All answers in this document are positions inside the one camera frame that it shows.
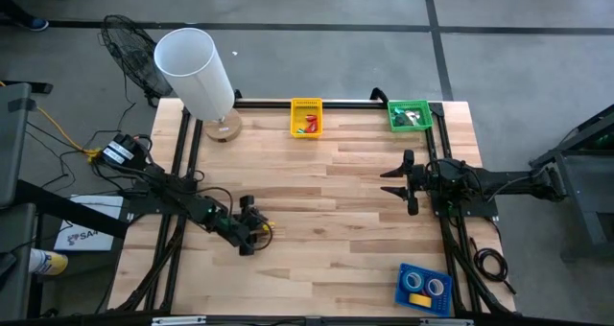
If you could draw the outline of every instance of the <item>gray floor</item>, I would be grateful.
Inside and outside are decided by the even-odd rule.
[[[428,24],[424,0],[18,1],[54,19],[100,20],[121,13],[147,21]],[[436,0],[440,24],[459,26],[613,27],[612,4],[614,0]],[[164,33],[150,31],[156,39]],[[211,34],[231,82],[246,97],[364,99],[379,86],[394,99],[441,99],[428,34]],[[526,169],[531,158],[614,100],[613,36],[443,35],[442,40],[455,100],[470,103],[488,169]],[[96,30],[32,34],[1,27],[0,77],[52,82],[53,94],[37,101],[81,143],[96,129],[115,128],[127,105],[122,74],[99,45]],[[154,110],[141,95],[129,83],[129,97],[138,105],[125,122],[126,132],[151,130]],[[32,114],[31,120],[52,130],[40,114]],[[57,159],[28,140],[24,159],[35,158],[35,164],[22,169],[22,178],[41,184],[58,174]],[[63,195],[113,189],[94,177],[81,157],[69,158],[68,164],[77,183]],[[523,197],[500,197],[497,203],[510,280],[519,291],[518,310],[614,323],[614,264],[565,265],[558,258],[581,231],[570,205]],[[108,268],[97,269],[50,284],[47,304],[63,314],[92,312],[109,276]]]

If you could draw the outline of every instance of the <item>fan grille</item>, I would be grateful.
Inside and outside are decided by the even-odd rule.
[[[103,42],[124,73],[146,93],[168,96],[173,88],[155,67],[154,40],[123,15],[108,15],[101,30]]]

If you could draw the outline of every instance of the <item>plastic container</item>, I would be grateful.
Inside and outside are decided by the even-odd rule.
[[[407,276],[417,274],[421,281],[407,281]],[[426,308],[410,303],[410,294],[419,293],[431,298],[431,308]],[[419,268],[409,264],[401,264],[399,276],[396,282],[396,292],[394,302],[417,309],[422,312],[435,314],[438,316],[450,316],[452,296],[452,278],[444,273],[439,273],[426,268]]]
[[[234,91],[208,33],[175,30],[155,45],[153,59],[197,119],[220,120],[234,105]]]
[[[56,252],[30,249],[28,271],[34,274],[58,275],[68,266],[68,258]]]
[[[290,111],[290,134],[294,138],[318,138],[322,135],[322,99],[292,99],[292,109]],[[309,122],[305,119],[307,115],[318,116],[318,129],[314,133],[299,133],[299,129],[309,127]]]
[[[420,118],[416,120],[417,126],[396,126],[394,124],[394,117],[396,116],[394,110],[396,108],[419,113]],[[433,117],[427,101],[390,101],[388,102],[388,115],[392,131],[424,130],[433,126]]]

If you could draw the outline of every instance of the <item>wooden tabletop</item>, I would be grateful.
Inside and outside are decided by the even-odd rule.
[[[443,105],[453,156],[480,167],[468,104]],[[167,171],[182,107],[177,99],[160,101],[153,124],[153,159]],[[380,190],[384,185],[402,186],[404,180],[379,177],[400,165],[405,149],[414,150],[416,164],[427,163],[424,132],[391,132],[383,110],[326,109],[320,139],[299,140],[289,133],[289,109],[240,113],[244,127],[235,140],[217,143],[202,136],[197,169],[205,177],[199,187],[228,189],[235,212],[240,211],[239,197],[254,195],[261,212],[276,224],[274,239],[267,249],[240,257],[238,249],[218,235],[188,223],[173,313],[425,315],[395,304],[394,286],[401,263],[446,271],[439,223],[425,194],[417,195],[419,215],[410,217],[400,198]],[[434,133],[439,143],[437,128]],[[188,138],[183,172],[191,131]],[[221,193],[211,196],[227,202]],[[490,223],[474,218],[466,222],[478,246],[501,251]],[[110,308],[126,300],[150,268],[159,223],[159,216],[147,216],[130,227]],[[469,307],[464,274],[459,279]],[[165,280],[166,270],[158,296]],[[503,284],[486,284],[514,309]]]

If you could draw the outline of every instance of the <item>red object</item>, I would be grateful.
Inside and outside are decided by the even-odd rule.
[[[305,133],[315,133],[318,130],[318,124],[312,122],[311,125],[305,129]]]

